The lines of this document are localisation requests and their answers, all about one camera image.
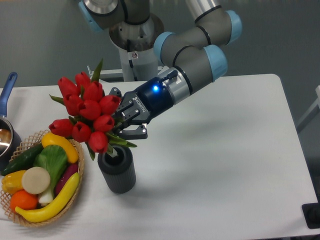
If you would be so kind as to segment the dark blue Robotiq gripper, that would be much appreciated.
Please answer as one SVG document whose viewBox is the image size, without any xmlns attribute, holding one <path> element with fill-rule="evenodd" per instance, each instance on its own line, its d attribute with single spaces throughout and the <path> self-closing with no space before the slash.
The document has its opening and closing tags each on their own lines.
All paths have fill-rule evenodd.
<svg viewBox="0 0 320 240">
<path fill-rule="evenodd" d="M 120 124 L 117 135 L 125 140 L 144 140 L 148 138 L 147 124 L 174 105 L 174 98 L 166 85 L 168 77 L 154 77 L 122 97 L 117 87 L 112 87 L 109 95 L 122 98 L 114 113 Z M 136 129 L 125 130 L 128 126 L 139 125 Z"/>
</svg>

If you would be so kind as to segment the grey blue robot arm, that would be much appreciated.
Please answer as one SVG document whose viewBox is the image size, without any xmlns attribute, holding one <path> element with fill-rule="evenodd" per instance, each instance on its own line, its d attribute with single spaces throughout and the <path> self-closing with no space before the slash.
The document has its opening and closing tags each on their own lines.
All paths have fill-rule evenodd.
<svg viewBox="0 0 320 240">
<path fill-rule="evenodd" d="M 195 26 L 176 34 L 164 30 L 148 0 L 82 0 L 78 6 L 95 31 L 108 30 L 119 51 L 126 82 L 142 85 L 121 95 L 114 132 L 126 140 L 145 139 L 147 124 L 223 76 L 221 50 L 242 34 L 240 17 L 217 0 L 186 2 Z"/>
</svg>

